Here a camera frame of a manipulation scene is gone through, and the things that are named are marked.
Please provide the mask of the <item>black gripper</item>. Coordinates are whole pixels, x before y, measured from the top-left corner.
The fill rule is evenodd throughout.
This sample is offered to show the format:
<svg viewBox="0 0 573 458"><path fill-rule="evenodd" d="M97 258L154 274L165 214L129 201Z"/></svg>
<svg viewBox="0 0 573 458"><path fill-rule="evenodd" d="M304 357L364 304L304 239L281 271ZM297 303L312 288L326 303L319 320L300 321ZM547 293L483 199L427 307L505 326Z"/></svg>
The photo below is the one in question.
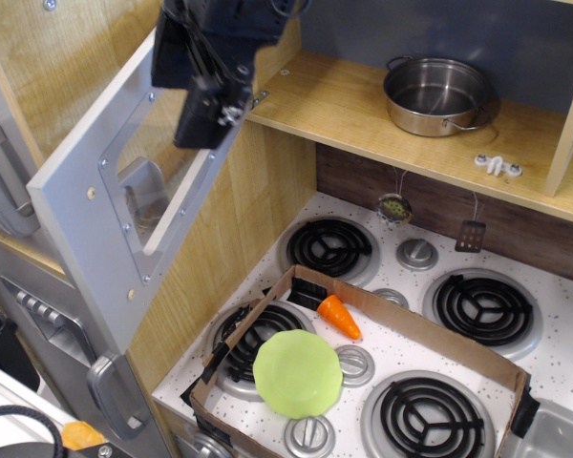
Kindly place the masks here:
<svg viewBox="0 0 573 458"><path fill-rule="evenodd" d="M299 1L164 1L155 30L154 87L187 89L174 144L216 149L240 124L251 97L257 51L278 43L287 21L301 15Z"/></svg>

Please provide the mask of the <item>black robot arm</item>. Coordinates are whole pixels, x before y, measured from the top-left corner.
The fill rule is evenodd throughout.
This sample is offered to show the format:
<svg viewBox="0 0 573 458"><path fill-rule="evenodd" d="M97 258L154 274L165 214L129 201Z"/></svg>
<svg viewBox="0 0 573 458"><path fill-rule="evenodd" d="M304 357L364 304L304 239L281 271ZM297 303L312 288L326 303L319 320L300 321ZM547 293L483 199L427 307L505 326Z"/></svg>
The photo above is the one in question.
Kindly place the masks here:
<svg viewBox="0 0 573 458"><path fill-rule="evenodd" d="M309 1L165 1L151 78L187 91L174 135L181 149L216 149L245 116L257 52L276 45Z"/></svg>

